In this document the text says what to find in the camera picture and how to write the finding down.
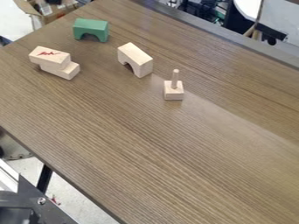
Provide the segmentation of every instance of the red marking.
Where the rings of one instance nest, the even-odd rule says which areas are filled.
[[[57,52],[57,53],[53,53],[53,52],[41,52],[39,55],[55,55],[55,54],[59,54],[60,52]]]

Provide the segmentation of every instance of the bolt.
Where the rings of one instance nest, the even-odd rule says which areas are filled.
[[[45,204],[45,202],[46,202],[45,198],[39,198],[38,199],[38,204],[41,205],[41,206],[43,206]]]

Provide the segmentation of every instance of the wooden peg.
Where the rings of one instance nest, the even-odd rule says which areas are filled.
[[[181,101],[184,98],[183,82],[178,80],[179,70],[173,70],[172,79],[164,81],[164,99],[166,101]]]

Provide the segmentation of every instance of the stacked wooden blocks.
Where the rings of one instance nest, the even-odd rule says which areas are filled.
[[[79,64],[71,61],[71,55],[43,46],[37,46],[30,54],[32,63],[50,74],[55,74],[66,80],[71,80],[80,71]]]

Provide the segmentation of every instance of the black metal leg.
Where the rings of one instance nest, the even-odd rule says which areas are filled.
[[[49,186],[49,183],[50,183],[50,179],[51,179],[52,173],[53,173],[53,171],[52,171],[48,166],[46,166],[46,165],[44,164],[44,167],[43,167],[42,172],[40,173],[40,177],[39,177],[38,185],[37,185],[37,188],[38,188],[43,194],[45,194],[46,189],[47,189],[48,186]]]

